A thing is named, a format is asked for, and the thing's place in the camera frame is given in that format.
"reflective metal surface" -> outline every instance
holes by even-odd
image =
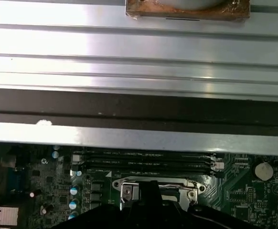
[[[0,123],[0,142],[278,156],[278,137]]]
[[[54,2],[0,1],[0,88],[278,101],[278,1],[244,23]]]

